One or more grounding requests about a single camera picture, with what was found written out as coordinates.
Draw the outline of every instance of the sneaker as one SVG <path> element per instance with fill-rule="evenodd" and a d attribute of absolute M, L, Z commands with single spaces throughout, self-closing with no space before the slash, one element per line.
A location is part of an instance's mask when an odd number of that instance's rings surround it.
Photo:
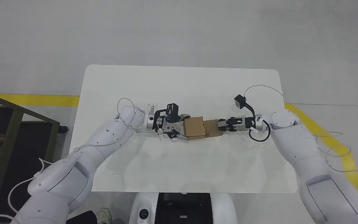
<path fill-rule="evenodd" d="M 99 210 L 97 215 L 98 224 L 112 224 L 112 216 L 107 208 Z"/>

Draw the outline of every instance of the cardboard box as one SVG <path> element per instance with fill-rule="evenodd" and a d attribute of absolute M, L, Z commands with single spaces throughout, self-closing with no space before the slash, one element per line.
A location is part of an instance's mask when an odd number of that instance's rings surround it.
<path fill-rule="evenodd" d="M 218 120 L 203 120 L 203 117 L 184 119 L 184 135 L 189 140 L 222 136 L 217 126 Z"/>
<path fill-rule="evenodd" d="M 184 119 L 184 134 L 189 140 L 205 138 L 204 121 L 202 116 Z"/>
<path fill-rule="evenodd" d="M 205 138 L 222 136 L 223 133 L 219 131 L 218 120 L 204 120 Z"/>

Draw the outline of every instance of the gray floor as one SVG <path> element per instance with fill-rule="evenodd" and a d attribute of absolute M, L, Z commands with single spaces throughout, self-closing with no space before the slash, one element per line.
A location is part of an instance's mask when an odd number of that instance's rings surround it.
<path fill-rule="evenodd" d="M 356 0 L 0 0 L 0 92 L 79 95 L 90 64 L 272 68 L 285 101 L 343 132 L 358 161 L 357 10 Z M 75 108 L 32 108 L 73 126 Z M 93 193 L 75 214 L 105 205 L 126 223 L 133 196 Z M 312 223 L 298 194 L 233 198 L 241 223 Z"/>

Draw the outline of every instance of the metal frame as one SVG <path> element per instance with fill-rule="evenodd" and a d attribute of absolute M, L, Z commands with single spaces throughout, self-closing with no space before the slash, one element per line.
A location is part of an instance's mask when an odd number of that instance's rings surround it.
<path fill-rule="evenodd" d="M 55 151 L 55 145 L 56 145 L 56 139 L 58 134 L 58 129 L 60 127 L 60 123 L 56 120 L 52 120 L 46 116 L 43 116 L 41 114 L 38 114 L 36 112 L 33 112 L 29 109 L 23 108 L 21 106 L 18 106 L 16 104 L 13 104 L 9 101 L 6 101 L 4 99 L 0 99 L 0 107 L 5 108 L 11 108 L 13 110 L 11 119 L 9 122 L 9 125 L 7 127 L 5 138 L 0 146 L 0 177 L 4 177 L 8 162 L 10 161 L 10 157 L 12 154 L 13 147 L 15 145 L 15 141 L 17 138 L 18 130 L 20 128 L 22 117 L 24 114 L 31 115 L 35 118 L 41 119 L 47 123 L 52 124 L 52 129 L 50 133 L 50 139 L 46 150 L 45 160 L 51 161 L 53 159 L 54 151 Z M 2 185 L 3 178 L 0 178 L 0 188 Z"/>

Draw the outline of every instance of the table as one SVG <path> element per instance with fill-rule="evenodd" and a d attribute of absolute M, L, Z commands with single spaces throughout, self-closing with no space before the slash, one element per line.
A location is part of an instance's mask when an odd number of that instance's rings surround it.
<path fill-rule="evenodd" d="M 144 110 L 150 110 L 151 105 L 164 109 L 175 102 L 180 114 L 203 116 L 204 120 L 227 119 L 250 115 L 247 109 L 238 109 L 233 98 L 256 84 L 282 91 L 278 72 L 270 69 L 88 66 L 70 152 L 84 144 L 105 120 L 115 117 L 122 97 Z M 257 114 L 284 108 L 282 96 L 270 88 L 251 88 L 246 97 Z M 296 190 L 295 172 L 271 138 L 258 143 L 247 132 L 189 142 L 135 134 L 98 168 L 92 188 L 96 192 Z"/>

